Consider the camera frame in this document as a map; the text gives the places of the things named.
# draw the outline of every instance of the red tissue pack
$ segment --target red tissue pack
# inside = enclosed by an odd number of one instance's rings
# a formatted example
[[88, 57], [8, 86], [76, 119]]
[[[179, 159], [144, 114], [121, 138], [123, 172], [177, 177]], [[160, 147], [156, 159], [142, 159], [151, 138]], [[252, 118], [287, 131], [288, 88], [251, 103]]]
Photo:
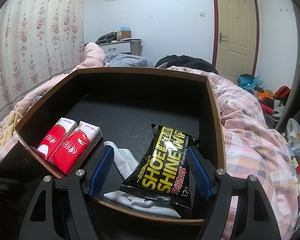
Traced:
[[102, 137], [100, 127], [80, 121], [70, 136], [51, 157], [51, 162], [64, 174], [76, 171]]
[[77, 127], [78, 125], [75, 121], [67, 118], [60, 118], [60, 120], [51, 128], [51, 130], [44, 137], [36, 153], [45, 160], [49, 161], [51, 156], [60, 147], [63, 141]]

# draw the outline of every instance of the black wipes package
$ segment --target black wipes package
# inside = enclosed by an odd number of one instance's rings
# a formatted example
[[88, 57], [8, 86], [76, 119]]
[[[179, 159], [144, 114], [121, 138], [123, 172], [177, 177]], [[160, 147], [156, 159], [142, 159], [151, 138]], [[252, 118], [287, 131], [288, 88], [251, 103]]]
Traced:
[[134, 172], [121, 184], [128, 194], [191, 207], [187, 148], [201, 140], [166, 126], [152, 124], [154, 138]]

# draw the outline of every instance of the white plastic bag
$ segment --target white plastic bag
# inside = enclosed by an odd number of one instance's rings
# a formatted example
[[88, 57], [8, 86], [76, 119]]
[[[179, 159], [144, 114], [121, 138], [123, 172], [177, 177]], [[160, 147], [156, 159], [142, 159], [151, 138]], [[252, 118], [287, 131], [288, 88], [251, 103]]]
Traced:
[[287, 138], [293, 153], [300, 158], [300, 126], [292, 118], [287, 123]]

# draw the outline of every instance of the curtain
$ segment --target curtain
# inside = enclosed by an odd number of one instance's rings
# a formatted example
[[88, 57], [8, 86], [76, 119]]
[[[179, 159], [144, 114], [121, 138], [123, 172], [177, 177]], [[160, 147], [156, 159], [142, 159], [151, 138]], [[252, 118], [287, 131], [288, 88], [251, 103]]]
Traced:
[[0, 122], [83, 59], [84, 0], [7, 0], [0, 10]]

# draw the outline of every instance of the yellow towel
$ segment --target yellow towel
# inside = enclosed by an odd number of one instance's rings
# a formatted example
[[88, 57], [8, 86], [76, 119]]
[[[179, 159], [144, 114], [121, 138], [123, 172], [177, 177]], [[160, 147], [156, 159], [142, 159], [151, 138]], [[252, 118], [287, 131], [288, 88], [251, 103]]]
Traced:
[[15, 127], [22, 118], [22, 114], [17, 111], [11, 111], [9, 114], [9, 120], [6, 122], [0, 134], [0, 151], [2, 147], [10, 140], [10, 138], [16, 134]]

